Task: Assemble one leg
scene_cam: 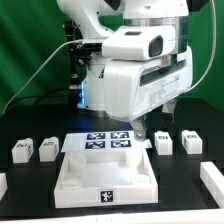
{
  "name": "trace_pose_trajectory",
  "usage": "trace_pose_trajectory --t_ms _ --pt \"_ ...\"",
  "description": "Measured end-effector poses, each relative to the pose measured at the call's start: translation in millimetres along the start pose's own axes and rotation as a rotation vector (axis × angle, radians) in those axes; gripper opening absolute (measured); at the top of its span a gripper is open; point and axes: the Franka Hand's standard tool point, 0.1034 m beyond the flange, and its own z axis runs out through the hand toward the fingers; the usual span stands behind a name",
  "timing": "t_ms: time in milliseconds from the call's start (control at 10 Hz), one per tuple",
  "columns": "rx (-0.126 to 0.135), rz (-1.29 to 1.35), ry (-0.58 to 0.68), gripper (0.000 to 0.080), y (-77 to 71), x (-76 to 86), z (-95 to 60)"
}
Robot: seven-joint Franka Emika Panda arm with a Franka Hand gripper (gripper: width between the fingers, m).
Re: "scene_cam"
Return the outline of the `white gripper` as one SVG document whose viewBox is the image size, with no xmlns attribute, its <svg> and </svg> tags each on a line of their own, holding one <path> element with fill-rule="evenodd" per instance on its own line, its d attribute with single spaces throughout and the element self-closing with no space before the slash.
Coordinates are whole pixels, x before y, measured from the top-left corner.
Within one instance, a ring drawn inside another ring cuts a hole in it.
<svg viewBox="0 0 224 224">
<path fill-rule="evenodd" d="M 111 60 L 103 77 L 105 110 L 113 119 L 131 121 L 134 138 L 145 140 L 145 122 L 137 118 L 165 103 L 161 121 L 171 124 L 176 106 L 173 98 L 188 90 L 192 79 L 190 47 L 177 55 L 174 64 L 165 67 L 161 58 L 148 62 Z"/>
</svg>

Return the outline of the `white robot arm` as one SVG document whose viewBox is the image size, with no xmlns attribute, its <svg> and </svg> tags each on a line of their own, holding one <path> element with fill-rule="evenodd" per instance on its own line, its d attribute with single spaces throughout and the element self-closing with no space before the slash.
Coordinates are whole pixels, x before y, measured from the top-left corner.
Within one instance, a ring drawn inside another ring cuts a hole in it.
<svg viewBox="0 0 224 224">
<path fill-rule="evenodd" d="M 84 70 L 80 106 L 128 122 L 146 138 L 145 116 L 192 88 L 188 17 L 209 0 L 56 0 L 81 36 L 73 52 Z"/>
</svg>

